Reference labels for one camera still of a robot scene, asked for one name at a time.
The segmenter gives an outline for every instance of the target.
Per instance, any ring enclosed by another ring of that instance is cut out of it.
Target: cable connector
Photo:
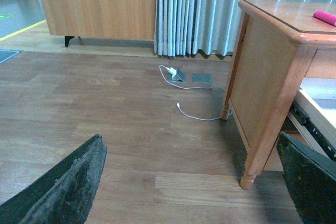
[[[168,73],[170,73],[172,75],[172,79],[173,79],[175,77],[175,75],[177,74],[176,69],[169,68],[167,70],[168,70]]]

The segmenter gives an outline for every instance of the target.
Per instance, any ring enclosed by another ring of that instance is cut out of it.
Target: laminate flooring
[[[87,223],[301,223],[282,174],[253,189],[239,180],[246,152],[234,119],[219,116],[224,92],[181,90],[159,65],[211,74],[230,63],[21,52],[0,64],[0,203],[96,133],[108,147]]]

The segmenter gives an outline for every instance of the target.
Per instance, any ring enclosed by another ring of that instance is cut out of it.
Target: wooden cabinet
[[[307,77],[336,78],[336,27],[312,17],[335,4],[242,0],[242,17],[224,97],[248,156],[240,182],[249,189],[264,168],[292,102]]]
[[[153,40],[156,0],[42,0],[52,35]]]

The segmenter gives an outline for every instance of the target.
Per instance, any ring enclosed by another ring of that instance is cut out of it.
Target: pink eraser
[[[323,22],[326,22],[332,26],[336,26],[336,16],[330,13],[326,13],[322,10],[317,10],[313,14],[314,18],[317,18]]]

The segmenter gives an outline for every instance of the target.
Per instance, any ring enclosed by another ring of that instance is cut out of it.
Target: white cable
[[[169,72],[170,74],[173,74],[174,72],[176,73],[176,70],[173,69],[173,68],[168,68],[168,67],[166,67],[166,66],[164,66],[164,65],[159,65],[159,70],[160,70],[160,72],[161,72],[161,75],[162,75],[163,79],[164,79],[168,84],[170,84],[170,85],[172,85],[172,86],[174,86],[174,87],[177,87],[177,88],[180,88],[180,89],[212,89],[212,88],[221,88],[221,89],[223,89],[223,90],[225,91],[225,89],[224,89],[223,87],[219,87],[219,86],[214,86],[214,87],[189,87],[189,88],[180,87],[180,86],[178,86],[178,85],[175,85],[175,84],[169,82],[169,81],[166,79],[166,77],[164,76],[164,74],[163,74],[163,72],[162,72],[162,70],[161,70],[161,67],[163,67],[163,68],[165,68],[166,70],[168,70],[168,72]],[[193,119],[202,120],[202,121],[213,121],[213,120],[221,119],[221,118],[212,118],[212,119],[196,118],[196,117],[194,117],[194,116],[187,115],[186,113],[184,113],[184,112],[181,110],[181,108],[180,108],[180,104],[179,104],[179,103],[177,103],[176,105],[177,105],[178,109],[181,111],[181,113],[184,114],[185,116],[187,116],[188,118],[193,118]]]
[[[202,121],[213,121],[213,120],[218,120],[218,119],[221,119],[221,118],[212,118],[212,119],[203,119],[203,118],[196,118],[194,116],[191,116],[191,115],[187,115],[186,113],[184,113],[181,108],[180,108],[180,104],[177,103],[176,104],[178,109],[181,111],[182,114],[184,114],[185,116],[187,116],[188,118],[193,118],[193,119],[197,119],[197,120],[202,120]]]
[[[218,86],[215,86],[215,87],[190,87],[190,88],[180,87],[180,86],[178,86],[178,85],[175,85],[175,84],[173,84],[173,83],[167,81],[166,77],[163,75],[163,72],[162,72],[162,70],[161,70],[161,67],[164,67],[164,68],[167,69],[168,71],[171,71],[172,68],[168,68],[168,67],[166,67],[166,66],[164,66],[164,65],[159,65],[159,69],[160,69],[160,72],[161,72],[161,75],[162,75],[163,79],[164,79],[167,83],[169,83],[170,85],[173,85],[174,87],[177,87],[177,88],[180,88],[180,89],[212,89],[212,88],[221,88],[221,89],[223,89],[223,90],[225,91],[225,89],[224,89],[223,87],[218,87]]]

